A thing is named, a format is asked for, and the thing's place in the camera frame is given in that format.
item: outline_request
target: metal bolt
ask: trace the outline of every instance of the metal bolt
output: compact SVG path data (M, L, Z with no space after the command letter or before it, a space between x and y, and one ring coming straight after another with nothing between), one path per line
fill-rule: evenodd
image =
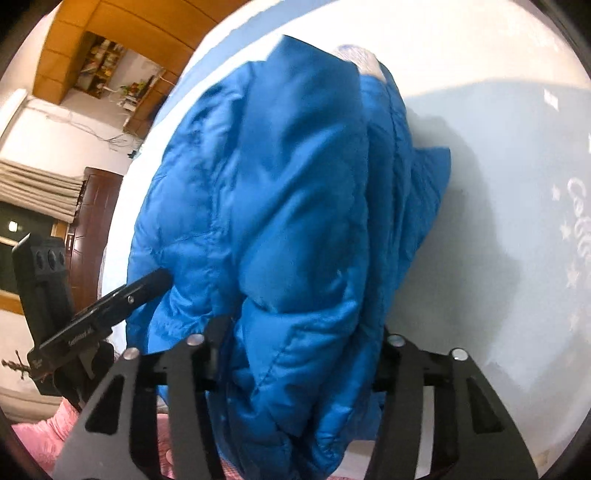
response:
M468 360L468 358L470 358L470 355L468 355L468 352L466 352L462 348L454 348L452 350L452 357L454 360L457 360L459 362L465 362L466 360Z
M400 348L406 345L406 340L401 335L390 335L388 337L388 343L396 348Z
M188 346L201 345L205 341L205 337L201 333L194 333L187 337Z
M133 360L134 358L139 357L139 350L136 347L128 348L125 352L123 352L123 358L126 360Z

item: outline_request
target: window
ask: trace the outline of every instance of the window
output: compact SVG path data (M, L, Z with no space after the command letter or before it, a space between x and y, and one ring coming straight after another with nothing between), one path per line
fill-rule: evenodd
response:
M64 238L66 230L65 222L0 202L0 310L22 313L12 266L12 247L30 232Z

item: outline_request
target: beige curtain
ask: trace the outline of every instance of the beige curtain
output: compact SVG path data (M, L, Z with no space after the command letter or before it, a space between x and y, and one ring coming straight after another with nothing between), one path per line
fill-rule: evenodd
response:
M0 158L0 201L72 223L82 179Z

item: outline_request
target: blue jacket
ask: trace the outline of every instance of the blue jacket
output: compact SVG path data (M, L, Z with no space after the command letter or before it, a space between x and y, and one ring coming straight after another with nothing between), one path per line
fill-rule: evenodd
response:
M325 478L377 433L384 319L450 174L449 150L413 148L382 69L285 37L189 110L135 225L128 281L164 267L174 286L128 319L129 346L236 315L209 406L248 480Z

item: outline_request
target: pink clothing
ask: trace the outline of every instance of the pink clothing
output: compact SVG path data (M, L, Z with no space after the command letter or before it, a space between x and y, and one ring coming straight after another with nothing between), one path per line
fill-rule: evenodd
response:
M62 400L56 414L49 420L43 420L36 424L20 423L12 428L33 458L47 473L51 474L56 459L76 420L78 420L78 412L67 400ZM168 415L158 414L157 422L160 470L163 475L174 478ZM222 465L226 480L242 480L233 465L224 461L222 461ZM349 479L331 476L329 480Z

